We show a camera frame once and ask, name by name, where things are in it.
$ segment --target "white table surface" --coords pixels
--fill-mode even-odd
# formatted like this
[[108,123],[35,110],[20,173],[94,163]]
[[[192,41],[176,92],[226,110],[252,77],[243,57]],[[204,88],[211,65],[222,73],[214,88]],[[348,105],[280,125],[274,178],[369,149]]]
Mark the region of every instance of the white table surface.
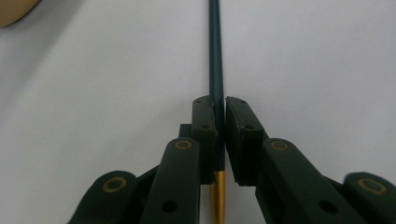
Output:
[[[220,4],[225,95],[324,175],[396,183],[396,3]],[[157,165],[207,94],[207,1],[42,1],[0,29],[0,223],[66,223],[100,175]],[[226,223],[263,223],[227,169]]]

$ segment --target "dark green plastic part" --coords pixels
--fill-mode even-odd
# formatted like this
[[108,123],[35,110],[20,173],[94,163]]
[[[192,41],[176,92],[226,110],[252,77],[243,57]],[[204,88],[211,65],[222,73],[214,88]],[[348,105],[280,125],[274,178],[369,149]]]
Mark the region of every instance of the dark green plastic part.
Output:
[[256,196],[267,223],[366,223],[291,142],[267,139],[260,159]]
[[199,149],[198,142],[191,138],[169,142],[140,224],[198,223]]
[[213,106],[209,96],[200,97],[192,102],[191,136],[200,144],[201,184],[212,184],[215,179],[215,150],[219,138]]
[[259,150],[268,135],[246,101],[227,97],[226,103],[226,144],[233,177],[240,186],[256,186]]

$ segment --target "beige object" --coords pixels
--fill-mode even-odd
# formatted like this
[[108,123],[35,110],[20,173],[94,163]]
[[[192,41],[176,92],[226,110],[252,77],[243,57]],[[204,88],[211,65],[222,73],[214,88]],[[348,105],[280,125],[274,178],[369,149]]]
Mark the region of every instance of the beige object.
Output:
[[23,17],[40,0],[0,0],[0,27]]

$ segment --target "screw hole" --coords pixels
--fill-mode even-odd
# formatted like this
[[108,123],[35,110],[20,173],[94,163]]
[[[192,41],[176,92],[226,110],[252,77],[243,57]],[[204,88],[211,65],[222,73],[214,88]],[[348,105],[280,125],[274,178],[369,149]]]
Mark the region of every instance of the screw hole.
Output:
[[103,190],[107,193],[114,193],[122,190],[126,186],[126,179],[122,176],[116,176],[108,179],[103,185]]
[[174,201],[166,201],[163,203],[163,211],[165,213],[173,213],[177,210],[177,203]]
[[330,214],[336,214],[338,212],[337,207],[334,204],[327,201],[320,201],[319,206],[321,209],[323,209],[323,211]]

